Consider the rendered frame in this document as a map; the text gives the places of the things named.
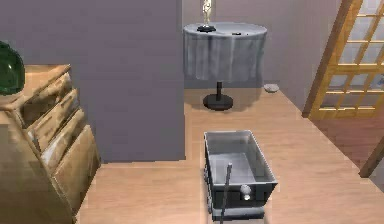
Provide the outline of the round table with grey cloth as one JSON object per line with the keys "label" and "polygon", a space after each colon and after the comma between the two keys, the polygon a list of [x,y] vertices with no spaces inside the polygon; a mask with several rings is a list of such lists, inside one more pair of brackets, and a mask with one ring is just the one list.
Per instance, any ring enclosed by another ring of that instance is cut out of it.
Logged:
{"label": "round table with grey cloth", "polygon": [[[238,22],[212,22],[214,32],[198,32],[202,24],[183,28],[183,72],[202,81],[215,81],[216,93],[206,95],[203,105],[214,111],[233,107],[233,99],[222,93],[224,82],[245,82],[261,77],[267,29]],[[241,36],[232,36],[241,32]]]}

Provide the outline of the dark grey open drawer stand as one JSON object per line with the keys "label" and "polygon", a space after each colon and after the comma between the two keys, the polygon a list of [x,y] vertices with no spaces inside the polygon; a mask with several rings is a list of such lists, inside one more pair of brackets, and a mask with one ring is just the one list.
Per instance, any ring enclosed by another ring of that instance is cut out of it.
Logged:
{"label": "dark grey open drawer stand", "polygon": [[232,163],[224,221],[263,219],[264,206],[278,184],[250,130],[204,133],[207,210],[220,220],[228,163]]}

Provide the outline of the pale statue on black base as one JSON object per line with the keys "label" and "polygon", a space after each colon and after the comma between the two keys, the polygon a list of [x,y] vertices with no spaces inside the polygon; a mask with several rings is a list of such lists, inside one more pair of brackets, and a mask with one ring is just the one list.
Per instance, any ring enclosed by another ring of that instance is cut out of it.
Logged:
{"label": "pale statue on black base", "polygon": [[203,24],[197,28],[198,32],[214,32],[215,27],[213,25],[210,25],[210,17],[212,12],[212,0],[203,0],[202,5],[202,12],[203,12]]}

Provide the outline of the wooden door with glass panes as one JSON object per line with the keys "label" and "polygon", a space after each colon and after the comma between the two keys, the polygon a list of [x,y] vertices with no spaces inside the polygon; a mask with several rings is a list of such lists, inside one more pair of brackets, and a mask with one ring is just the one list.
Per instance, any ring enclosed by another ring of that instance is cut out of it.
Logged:
{"label": "wooden door with glass panes", "polygon": [[384,105],[384,0],[342,0],[302,116],[374,117]]}

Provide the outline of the brown wooden chest of drawers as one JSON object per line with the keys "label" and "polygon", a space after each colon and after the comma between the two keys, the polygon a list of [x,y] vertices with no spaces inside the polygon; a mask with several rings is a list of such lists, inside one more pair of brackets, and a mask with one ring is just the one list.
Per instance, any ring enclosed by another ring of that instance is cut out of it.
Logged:
{"label": "brown wooden chest of drawers", "polygon": [[68,64],[27,65],[0,97],[0,224],[76,224],[101,159]]}

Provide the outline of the brown wooden door edge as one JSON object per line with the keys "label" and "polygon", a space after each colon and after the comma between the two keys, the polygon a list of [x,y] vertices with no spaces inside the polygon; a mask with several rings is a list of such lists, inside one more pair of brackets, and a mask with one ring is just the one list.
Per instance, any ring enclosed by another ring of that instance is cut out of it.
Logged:
{"label": "brown wooden door edge", "polygon": [[377,165],[384,157],[384,136],[381,138],[365,164],[360,169],[359,175],[361,178],[369,178]]}

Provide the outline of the dark green round vase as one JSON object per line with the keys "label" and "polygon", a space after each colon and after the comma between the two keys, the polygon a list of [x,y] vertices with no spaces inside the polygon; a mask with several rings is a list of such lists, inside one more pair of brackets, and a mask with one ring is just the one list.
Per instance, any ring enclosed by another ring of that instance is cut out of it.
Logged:
{"label": "dark green round vase", "polygon": [[13,95],[23,90],[25,67],[20,54],[0,41],[0,95]]}

